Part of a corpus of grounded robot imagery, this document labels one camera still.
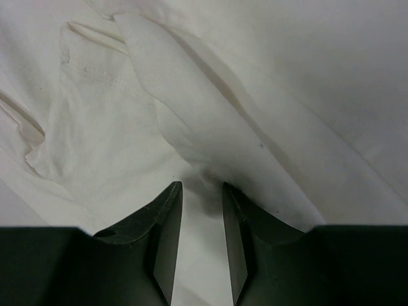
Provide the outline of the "white t-shirt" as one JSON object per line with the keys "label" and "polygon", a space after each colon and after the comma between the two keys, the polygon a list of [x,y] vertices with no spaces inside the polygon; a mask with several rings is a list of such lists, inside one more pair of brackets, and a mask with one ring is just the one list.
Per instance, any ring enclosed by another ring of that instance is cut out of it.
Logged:
{"label": "white t-shirt", "polygon": [[2,1],[1,222],[90,233],[184,183],[174,305],[231,305],[221,188],[407,224],[406,1]]}

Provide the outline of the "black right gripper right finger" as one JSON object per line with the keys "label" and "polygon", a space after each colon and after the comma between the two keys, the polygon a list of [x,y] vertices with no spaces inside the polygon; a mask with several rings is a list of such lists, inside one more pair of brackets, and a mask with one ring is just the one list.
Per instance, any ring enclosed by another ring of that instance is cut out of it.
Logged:
{"label": "black right gripper right finger", "polygon": [[406,226],[317,226],[304,233],[224,184],[235,305],[406,305]]}

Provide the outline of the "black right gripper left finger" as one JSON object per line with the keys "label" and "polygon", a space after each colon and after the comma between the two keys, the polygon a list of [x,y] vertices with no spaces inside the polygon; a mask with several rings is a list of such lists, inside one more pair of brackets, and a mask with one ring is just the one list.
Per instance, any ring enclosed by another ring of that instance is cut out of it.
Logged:
{"label": "black right gripper left finger", "polygon": [[1,228],[2,305],[170,305],[182,184],[89,235],[78,228]]}

